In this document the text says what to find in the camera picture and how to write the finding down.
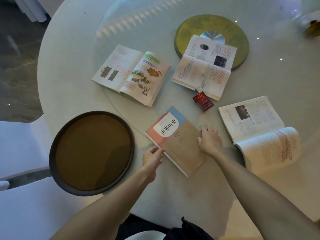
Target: white label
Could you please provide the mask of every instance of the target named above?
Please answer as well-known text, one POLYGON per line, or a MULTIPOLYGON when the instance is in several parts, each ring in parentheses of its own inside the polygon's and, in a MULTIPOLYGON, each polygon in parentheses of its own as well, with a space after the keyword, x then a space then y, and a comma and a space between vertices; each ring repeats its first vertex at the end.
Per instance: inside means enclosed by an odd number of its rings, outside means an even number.
POLYGON ((167 113, 153 129, 162 137, 171 136, 179 127, 179 122, 171 113, 167 113))

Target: black bag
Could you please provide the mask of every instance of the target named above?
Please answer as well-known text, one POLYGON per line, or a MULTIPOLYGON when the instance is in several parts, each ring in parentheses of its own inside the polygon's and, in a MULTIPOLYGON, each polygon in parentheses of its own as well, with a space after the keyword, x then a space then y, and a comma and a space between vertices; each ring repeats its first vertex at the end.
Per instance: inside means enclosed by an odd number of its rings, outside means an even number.
POLYGON ((181 228, 171 228, 163 240, 214 240, 201 227, 181 218, 181 228))

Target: forearm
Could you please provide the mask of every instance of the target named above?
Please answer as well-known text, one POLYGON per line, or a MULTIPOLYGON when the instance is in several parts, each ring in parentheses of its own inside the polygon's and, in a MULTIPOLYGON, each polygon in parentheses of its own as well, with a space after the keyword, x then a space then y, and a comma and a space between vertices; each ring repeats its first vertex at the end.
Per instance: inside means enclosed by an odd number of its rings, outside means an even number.
POLYGON ((51 240, 109 240, 148 185, 140 169, 109 194, 76 214, 51 240))
POLYGON ((210 156, 264 239, 320 239, 317 226, 273 187, 222 152, 210 156))

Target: hand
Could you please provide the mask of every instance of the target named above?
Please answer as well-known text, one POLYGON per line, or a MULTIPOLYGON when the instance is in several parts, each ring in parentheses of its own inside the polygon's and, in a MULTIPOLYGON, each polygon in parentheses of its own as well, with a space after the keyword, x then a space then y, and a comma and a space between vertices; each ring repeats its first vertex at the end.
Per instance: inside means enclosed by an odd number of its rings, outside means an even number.
POLYGON ((156 169, 162 164, 164 148, 153 146, 143 154, 142 169, 147 173, 148 182, 151 183, 156 178, 156 169))
POLYGON ((217 153, 223 151, 221 137, 218 135, 218 131, 211 127, 202 127, 198 143, 200 149, 210 157, 216 157, 217 153))

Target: open textbook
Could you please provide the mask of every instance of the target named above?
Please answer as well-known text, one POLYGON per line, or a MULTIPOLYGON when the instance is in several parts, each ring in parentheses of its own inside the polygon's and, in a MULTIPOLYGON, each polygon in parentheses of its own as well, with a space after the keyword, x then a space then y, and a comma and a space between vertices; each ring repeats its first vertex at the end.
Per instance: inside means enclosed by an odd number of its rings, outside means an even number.
POLYGON ((231 74, 237 48, 192 36, 172 81, 219 100, 231 74))
POLYGON ((285 127, 266 96, 218 108, 246 168, 261 173, 288 165, 300 156, 300 137, 285 127))
POLYGON ((118 45, 91 80, 151 107, 169 68, 152 52, 118 45))
POLYGON ((147 129, 146 135, 165 148, 165 155, 187 177, 205 159, 198 145, 201 132, 173 106, 147 129))

